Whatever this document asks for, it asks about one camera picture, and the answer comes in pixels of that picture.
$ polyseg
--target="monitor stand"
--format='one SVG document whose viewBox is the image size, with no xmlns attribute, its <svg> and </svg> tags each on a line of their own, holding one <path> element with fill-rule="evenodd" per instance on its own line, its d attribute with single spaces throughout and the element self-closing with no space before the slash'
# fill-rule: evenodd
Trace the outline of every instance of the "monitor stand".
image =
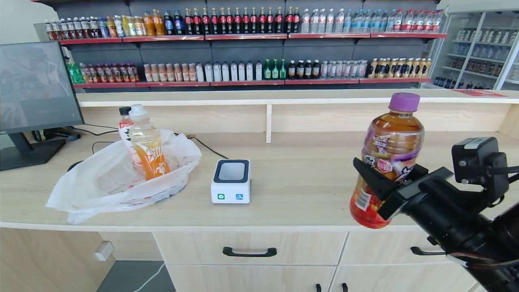
<svg viewBox="0 0 519 292">
<path fill-rule="evenodd" d="M 23 133 L 8 135 L 15 146 L 0 150 L 0 171 L 45 164 L 66 142 L 58 139 L 30 144 Z"/>
</svg>

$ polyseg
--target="gray floor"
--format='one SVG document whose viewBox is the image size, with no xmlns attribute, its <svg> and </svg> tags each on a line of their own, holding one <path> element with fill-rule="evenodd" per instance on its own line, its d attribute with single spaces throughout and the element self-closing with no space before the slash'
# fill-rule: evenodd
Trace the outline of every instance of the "gray floor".
<svg viewBox="0 0 519 292">
<path fill-rule="evenodd" d="M 116 261 L 98 289 L 98 292 L 133 292 L 153 276 L 162 261 Z M 168 270 L 163 267 L 158 275 L 139 292 L 174 292 Z"/>
</svg>

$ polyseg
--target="monitor screen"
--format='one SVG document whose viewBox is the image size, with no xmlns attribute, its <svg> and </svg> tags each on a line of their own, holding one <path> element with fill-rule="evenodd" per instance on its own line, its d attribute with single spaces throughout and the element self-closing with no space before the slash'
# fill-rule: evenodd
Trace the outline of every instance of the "monitor screen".
<svg viewBox="0 0 519 292">
<path fill-rule="evenodd" d="M 83 123 L 58 42 L 0 45 L 0 134 Z"/>
</svg>

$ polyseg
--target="white plastic bag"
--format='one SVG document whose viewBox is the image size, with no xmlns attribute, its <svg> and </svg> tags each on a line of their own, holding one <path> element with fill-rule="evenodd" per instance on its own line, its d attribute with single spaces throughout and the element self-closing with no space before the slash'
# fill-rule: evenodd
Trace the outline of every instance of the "white plastic bag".
<svg viewBox="0 0 519 292">
<path fill-rule="evenodd" d="M 160 135 L 170 173 L 145 181 L 133 170 L 124 142 L 117 141 L 65 173 L 46 206 L 69 212 L 69 222 L 78 224 L 101 212 L 139 209 L 180 192 L 202 154 L 184 134 L 160 130 Z"/>
</svg>

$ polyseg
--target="drawer handle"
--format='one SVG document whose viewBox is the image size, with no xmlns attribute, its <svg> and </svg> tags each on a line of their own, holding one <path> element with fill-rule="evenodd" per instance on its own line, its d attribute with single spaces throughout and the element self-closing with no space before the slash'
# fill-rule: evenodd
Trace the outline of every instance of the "drawer handle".
<svg viewBox="0 0 519 292">
<path fill-rule="evenodd" d="M 278 250 L 275 247 L 270 247 L 267 249 L 267 252 L 264 254 L 236 254 L 233 252 L 232 247 L 224 247 L 222 251 L 224 255 L 228 257 L 244 257 L 244 258 L 270 258 L 278 254 Z"/>
<path fill-rule="evenodd" d="M 423 251 L 418 246 L 412 246 L 411 252 L 416 254 L 417 256 L 445 256 L 447 253 L 444 251 L 440 251 L 437 253 L 431 253 L 429 251 Z"/>
</svg>

